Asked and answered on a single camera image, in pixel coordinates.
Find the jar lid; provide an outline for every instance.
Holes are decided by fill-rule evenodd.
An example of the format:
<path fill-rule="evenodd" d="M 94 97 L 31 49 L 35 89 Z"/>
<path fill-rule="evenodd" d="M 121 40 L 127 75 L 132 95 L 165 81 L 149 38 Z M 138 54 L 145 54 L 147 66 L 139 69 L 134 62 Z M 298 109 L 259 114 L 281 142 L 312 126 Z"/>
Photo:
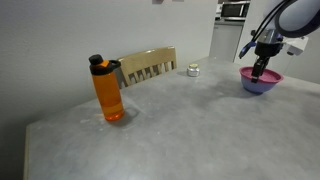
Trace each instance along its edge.
<path fill-rule="evenodd" d="M 196 68 L 198 68 L 198 64 L 190 64 L 189 68 L 196 69 Z"/>

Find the water bottle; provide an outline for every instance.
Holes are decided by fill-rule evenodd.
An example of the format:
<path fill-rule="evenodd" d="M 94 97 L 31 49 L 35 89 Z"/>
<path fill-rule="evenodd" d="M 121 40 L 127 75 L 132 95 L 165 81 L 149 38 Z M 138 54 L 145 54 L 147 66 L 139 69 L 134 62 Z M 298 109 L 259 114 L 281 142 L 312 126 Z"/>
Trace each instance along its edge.
<path fill-rule="evenodd" d="M 113 72 L 121 66 L 121 63 L 115 60 L 103 60 L 99 54 L 91 56 L 89 61 L 103 115 L 107 121 L 116 121 L 124 115 L 117 77 Z"/>

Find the bowl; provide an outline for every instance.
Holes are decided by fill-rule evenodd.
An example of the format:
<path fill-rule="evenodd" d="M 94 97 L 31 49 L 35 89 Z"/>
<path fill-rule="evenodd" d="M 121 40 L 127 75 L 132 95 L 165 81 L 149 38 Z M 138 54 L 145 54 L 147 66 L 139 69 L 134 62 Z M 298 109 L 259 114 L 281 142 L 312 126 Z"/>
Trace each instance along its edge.
<path fill-rule="evenodd" d="M 249 92 L 254 94 L 262 94 L 271 90 L 278 82 L 283 80 L 283 76 L 277 72 L 265 69 L 262 76 L 259 77 L 257 83 L 251 82 L 251 72 L 253 67 L 242 67 L 240 68 L 241 83 Z"/>

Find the wall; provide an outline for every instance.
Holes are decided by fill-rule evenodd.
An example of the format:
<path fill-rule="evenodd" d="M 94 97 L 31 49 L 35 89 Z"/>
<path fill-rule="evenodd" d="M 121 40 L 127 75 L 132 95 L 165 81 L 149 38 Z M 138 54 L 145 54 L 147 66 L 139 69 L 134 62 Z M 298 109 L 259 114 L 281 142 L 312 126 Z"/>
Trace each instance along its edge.
<path fill-rule="evenodd" d="M 263 20 L 263 9 L 268 6 L 268 1 L 252 0 L 248 16 L 240 38 L 237 55 L 241 49 L 251 40 L 250 31 L 257 29 Z M 309 42 L 305 52 L 300 56 L 289 56 L 286 53 L 287 47 L 275 57 L 272 57 L 268 68 L 275 70 L 283 75 L 295 77 L 298 79 L 314 82 L 320 84 L 320 60 L 319 60 L 319 46 L 320 46 L 320 30 L 307 35 Z M 239 59 L 235 57 L 234 62 L 244 65 L 252 66 L 255 62 L 256 55 L 254 48 L 252 48 L 245 57 Z"/>
<path fill-rule="evenodd" d="M 173 45 L 208 56 L 214 0 L 4 0 L 0 6 L 0 179 L 21 179 L 25 126 L 95 98 L 88 57 Z"/>

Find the countertop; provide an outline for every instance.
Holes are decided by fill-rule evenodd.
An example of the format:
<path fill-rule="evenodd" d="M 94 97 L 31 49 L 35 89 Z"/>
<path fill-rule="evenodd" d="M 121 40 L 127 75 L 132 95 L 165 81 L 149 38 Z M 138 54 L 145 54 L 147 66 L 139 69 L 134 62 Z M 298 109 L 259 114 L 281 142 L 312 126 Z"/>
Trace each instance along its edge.
<path fill-rule="evenodd" d="M 285 77 L 258 96 L 239 65 L 197 63 L 122 89 L 118 122 L 95 99 L 29 125 L 26 179 L 319 179 L 320 85 Z"/>
<path fill-rule="evenodd" d="M 217 25 L 229 25 L 229 26 L 244 26 L 244 21 L 215 20 L 214 24 L 217 24 Z"/>

